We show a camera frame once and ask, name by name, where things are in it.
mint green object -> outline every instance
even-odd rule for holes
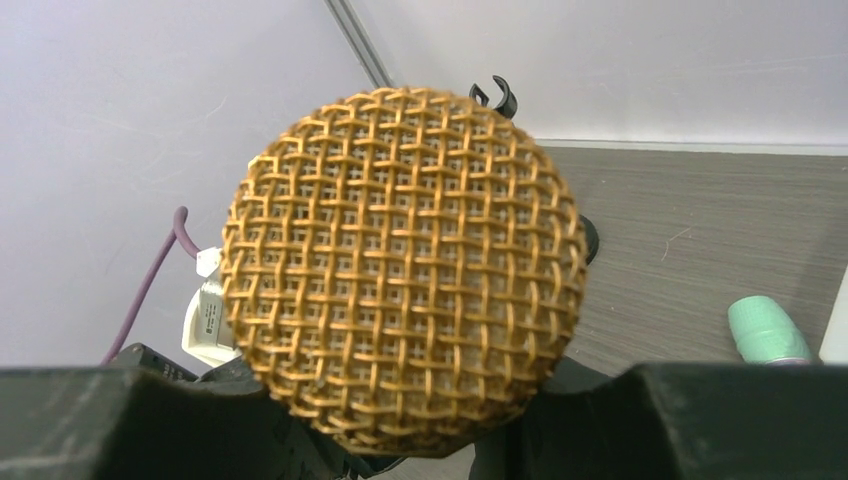
[[[807,342],[789,315],[766,296],[746,297],[727,309],[736,349],[747,363],[810,363]]]

white plastic device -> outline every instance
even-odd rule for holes
[[[213,368],[240,354],[233,332],[224,320],[218,282],[220,259],[220,248],[207,248],[197,254],[197,274],[205,281],[191,298],[183,323],[183,350]]]
[[[819,358],[825,364],[848,365],[848,269],[833,303]]]

cable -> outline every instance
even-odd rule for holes
[[[179,242],[180,246],[183,247],[183,250],[185,250],[186,253],[188,253],[192,258],[197,258],[197,254],[200,252],[200,249],[197,248],[197,245],[191,240],[188,232],[186,232],[185,222],[187,218],[188,209],[186,207],[179,207],[174,212],[174,224],[171,227],[171,231],[168,233],[165,243],[162,244],[162,248],[159,249],[159,253],[156,254],[156,258],[153,260],[153,265],[150,266],[150,269],[147,270],[147,275],[145,275],[144,280],[141,281],[141,286],[130,304],[127,316],[124,317],[124,323],[121,324],[121,329],[118,330],[115,340],[112,341],[112,346],[109,347],[109,350],[106,352],[106,355],[100,363],[101,365],[106,365],[112,361],[118,352],[121,351],[121,348],[124,346],[124,342],[127,341],[127,337],[130,334],[130,330],[132,330],[135,319],[138,318],[138,312],[141,310],[141,304],[144,303],[144,298],[147,297],[147,292],[150,291],[150,286],[153,285],[153,280],[156,279],[156,274],[159,273],[159,269],[165,262],[165,257],[168,256],[168,253],[171,251],[171,247],[174,246],[174,243]]]

metal mesh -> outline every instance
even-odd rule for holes
[[[251,162],[223,237],[246,361],[359,454],[444,455],[520,414],[583,296],[582,224],[550,158],[447,92],[302,119]]]

black clip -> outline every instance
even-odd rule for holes
[[[515,98],[515,95],[512,94],[509,84],[506,83],[506,80],[504,80],[503,77],[492,75],[492,80],[495,81],[498,88],[500,88],[501,92],[503,92],[503,98],[494,110],[511,120],[512,117],[515,116],[516,112],[518,112],[518,100]],[[471,86],[471,91],[468,93],[468,96],[484,107],[489,106],[489,96],[483,93],[483,90],[476,83]]]

